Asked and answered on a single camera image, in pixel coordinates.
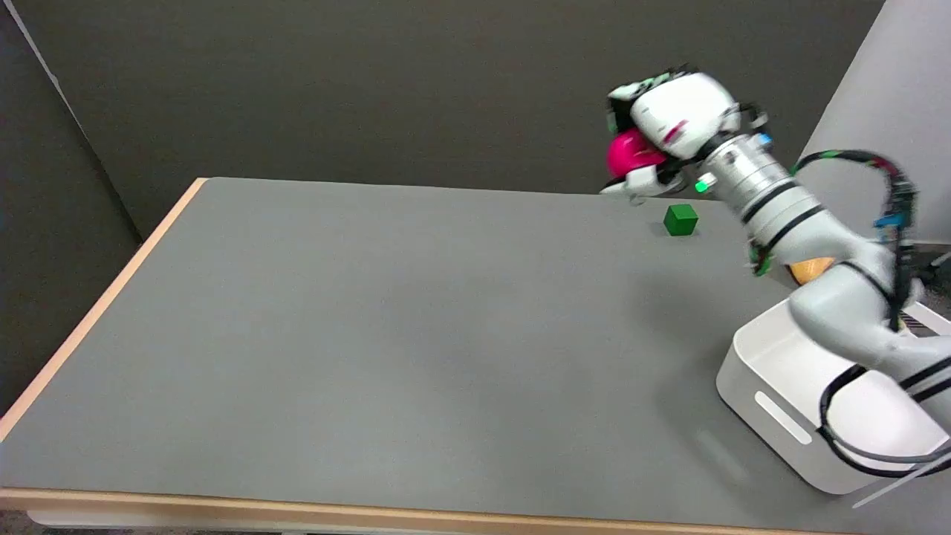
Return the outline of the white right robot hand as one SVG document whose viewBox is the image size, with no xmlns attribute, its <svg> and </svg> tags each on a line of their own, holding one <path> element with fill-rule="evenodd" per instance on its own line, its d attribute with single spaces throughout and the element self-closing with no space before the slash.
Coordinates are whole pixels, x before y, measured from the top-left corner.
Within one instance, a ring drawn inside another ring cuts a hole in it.
<svg viewBox="0 0 951 535">
<path fill-rule="evenodd" d="M 606 116 L 614 133 L 606 156 L 611 179 L 600 195 L 651 198 L 680 189 L 683 170 L 709 142 L 741 131 L 739 102 L 691 67 L 612 89 Z"/>
</svg>

